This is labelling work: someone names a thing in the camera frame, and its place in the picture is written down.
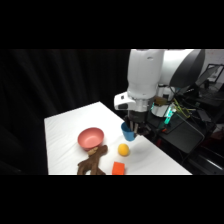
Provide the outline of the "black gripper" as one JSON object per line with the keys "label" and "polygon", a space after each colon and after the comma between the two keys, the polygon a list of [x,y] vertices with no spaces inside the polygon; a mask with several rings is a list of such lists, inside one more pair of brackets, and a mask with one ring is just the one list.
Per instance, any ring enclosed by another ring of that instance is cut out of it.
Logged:
{"label": "black gripper", "polygon": [[137,112],[137,111],[129,110],[124,120],[128,128],[135,135],[147,135],[151,131],[146,121],[147,115],[148,115],[147,112]]}

